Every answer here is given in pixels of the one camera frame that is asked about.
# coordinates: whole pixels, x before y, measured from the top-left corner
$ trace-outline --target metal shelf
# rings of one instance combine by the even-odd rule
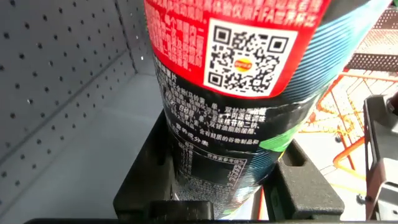
[[[113,198],[162,110],[157,80],[130,79],[0,218],[116,218]]]
[[[346,68],[398,72],[398,9],[386,9]]]

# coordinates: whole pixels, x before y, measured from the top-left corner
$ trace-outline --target qr code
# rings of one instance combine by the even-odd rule
[[[269,96],[297,31],[210,19],[204,85],[239,96]]]

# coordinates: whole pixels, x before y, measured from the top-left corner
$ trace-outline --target gray shelf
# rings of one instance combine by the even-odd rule
[[[134,76],[69,140],[0,223],[116,218],[113,198],[161,110],[156,77]]]

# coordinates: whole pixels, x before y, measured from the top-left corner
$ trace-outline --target pegboard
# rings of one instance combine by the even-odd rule
[[[153,51],[146,26],[143,0],[117,0],[126,38],[139,73],[155,75]]]
[[[386,9],[346,65],[348,69],[398,72],[398,9]]]
[[[0,2],[0,216],[134,74],[114,1]]]
[[[346,68],[398,72],[398,55],[354,54]]]
[[[398,9],[396,7],[386,9],[373,29],[398,29]]]

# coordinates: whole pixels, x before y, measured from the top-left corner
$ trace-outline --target red label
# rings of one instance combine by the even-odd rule
[[[238,98],[279,95],[330,0],[144,0],[155,56],[191,83]]]

